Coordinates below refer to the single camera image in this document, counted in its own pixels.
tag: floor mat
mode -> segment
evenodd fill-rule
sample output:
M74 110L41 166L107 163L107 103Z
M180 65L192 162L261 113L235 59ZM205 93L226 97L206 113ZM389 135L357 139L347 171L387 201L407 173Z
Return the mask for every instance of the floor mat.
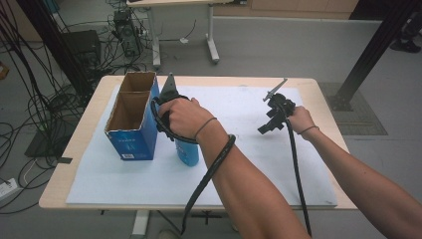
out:
M318 83L326 97L334 96L340 83ZM388 135L363 95L357 91L350 101L352 112L331 110L342 135Z

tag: blue bottle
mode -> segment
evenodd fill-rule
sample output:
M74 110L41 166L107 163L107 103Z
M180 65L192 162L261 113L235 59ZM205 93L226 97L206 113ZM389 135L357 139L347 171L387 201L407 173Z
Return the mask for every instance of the blue bottle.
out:
M180 160L188 166L194 166L198 163L199 153L198 153L198 144L193 144L189 142L184 142L175 139L177 155Z

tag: cardboard box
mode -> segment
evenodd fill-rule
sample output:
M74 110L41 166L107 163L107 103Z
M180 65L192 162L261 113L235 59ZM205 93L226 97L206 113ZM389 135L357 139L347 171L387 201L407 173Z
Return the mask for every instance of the cardboard box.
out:
M116 96L105 134L123 160L153 160L157 128L150 102L158 97L155 73L127 73Z

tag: table leg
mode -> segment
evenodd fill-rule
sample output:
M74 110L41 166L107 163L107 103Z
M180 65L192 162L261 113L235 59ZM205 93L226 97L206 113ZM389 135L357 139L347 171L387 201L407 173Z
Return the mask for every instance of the table leg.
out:
M158 69L161 66L161 59L159 55L159 41L158 37L155 35L154 16L151 8L145 8L145 10L148 17L149 32L152 38L152 65L154 68Z
M208 5L208 34L206 34L208 48L210 49L211 58L214 63L218 63L220 61L220 57L217 53L217 48L215 47L214 38L213 38L213 15L214 15L214 8L212 4Z
M146 227L148 226L149 211L137 210L134 219L133 231L130 238L143 238L146 235Z

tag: white paper sheet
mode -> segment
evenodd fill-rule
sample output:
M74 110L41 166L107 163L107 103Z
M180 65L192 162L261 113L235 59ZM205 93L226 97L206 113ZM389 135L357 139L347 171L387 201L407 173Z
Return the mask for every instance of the white paper sheet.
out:
M291 205L300 205L289 133L286 128L262 135L257 128L269 121L270 108L262 98L270 89L253 87L178 87L179 93L195 97L229 133L236 144L279 188ZM106 138L104 128L118 88L114 89L94 136L84 153L68 196L69 204L115 204L184 206L206 172L200 155L194 167L178 157L174 142L159 133L152 161L123 161ZM279 93L298 106L297 89ZM296 136L299 166L307 205L335 206L336 198L326 168L313 146ZM212 182L196 204L221 206Z

